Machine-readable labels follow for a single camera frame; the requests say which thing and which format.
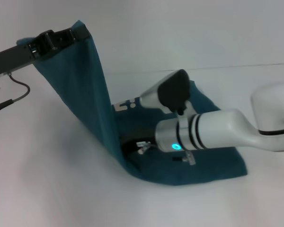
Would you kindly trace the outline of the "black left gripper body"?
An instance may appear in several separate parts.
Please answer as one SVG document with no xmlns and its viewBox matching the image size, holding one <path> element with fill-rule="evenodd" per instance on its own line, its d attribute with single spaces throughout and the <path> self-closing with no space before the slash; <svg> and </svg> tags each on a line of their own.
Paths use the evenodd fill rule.
<svg viewBox="0 0 284 227">
<path fill-rule="evenodd" d="M 53 36 L 54 31 L 48 30 L 25 44 L 1 51 L 0 74 L 7 74 L 23 68 L 55 51 Z"/>
</svg>

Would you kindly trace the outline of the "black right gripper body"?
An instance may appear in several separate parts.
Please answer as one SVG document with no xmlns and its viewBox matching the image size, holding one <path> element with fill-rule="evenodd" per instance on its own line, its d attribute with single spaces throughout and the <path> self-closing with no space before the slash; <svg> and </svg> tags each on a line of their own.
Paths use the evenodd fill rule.
<svg viewBox="0 0 284 227">
<path fill-rule="evenodd" d="M 123 154 L 136 153 L 142 149 L 145 153 L 149 149 L 158 149 L 155 139 L 155 129 L 137 129 L 119 136 Z"/>
</svg>

